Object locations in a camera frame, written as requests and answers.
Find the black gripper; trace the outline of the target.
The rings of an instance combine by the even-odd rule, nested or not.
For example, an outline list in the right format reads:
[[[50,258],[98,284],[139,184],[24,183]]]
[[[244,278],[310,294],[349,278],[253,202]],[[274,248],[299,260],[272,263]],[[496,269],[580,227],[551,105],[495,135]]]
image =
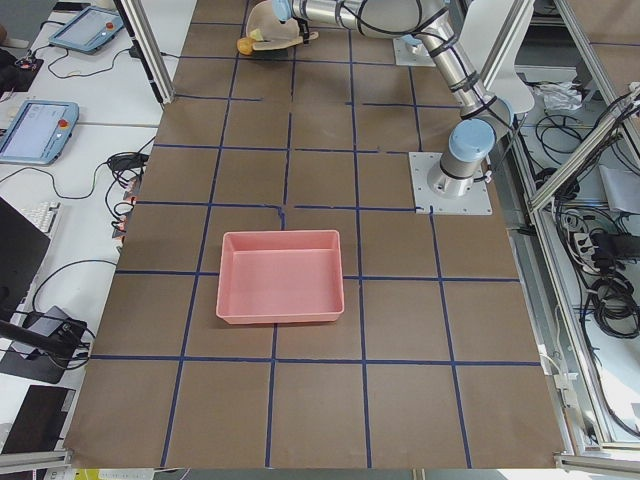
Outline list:
[[[302,38],[302,43],[303,44],[308,44],[309,43],[309,24],[308,21],[302,18],[295,18],[298,27],[299,27],[299,34],[300,37]]]

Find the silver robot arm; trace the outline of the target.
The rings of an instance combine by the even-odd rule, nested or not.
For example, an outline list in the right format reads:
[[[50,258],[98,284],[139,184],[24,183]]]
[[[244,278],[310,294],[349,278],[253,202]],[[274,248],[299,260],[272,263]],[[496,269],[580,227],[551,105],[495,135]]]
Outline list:
[[[408,37],[423,45],[460,105],[461,121],[449,135],[439,163],[428,174],[430,189],[459,198],[497,140],[510,128],[510,108],[488,91],[449,21],[442,1],[340,1],[339,21],[349,20],[365,36]]]
[[[429,48],[458,41],[443,1],[274,1],[272,11],[282,24],[294,20],[305,44],[311,40],[311,22],[370,38],[419,40]]]

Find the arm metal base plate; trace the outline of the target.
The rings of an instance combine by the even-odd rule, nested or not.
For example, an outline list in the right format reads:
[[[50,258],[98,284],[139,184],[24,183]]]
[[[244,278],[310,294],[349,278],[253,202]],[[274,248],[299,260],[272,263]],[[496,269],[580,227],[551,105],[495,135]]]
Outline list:
[[[415,211],[418,214],[488,216],[493,213],[482,162],[467,178],[448,176],[441,168],[440,152],[410,152],[409,165]]]
[[[435,62],[422,43],[419,45],[411,45],[400,38],[396,38],[393,40],[393,47],[395,64],[398,66],[435,66]]]

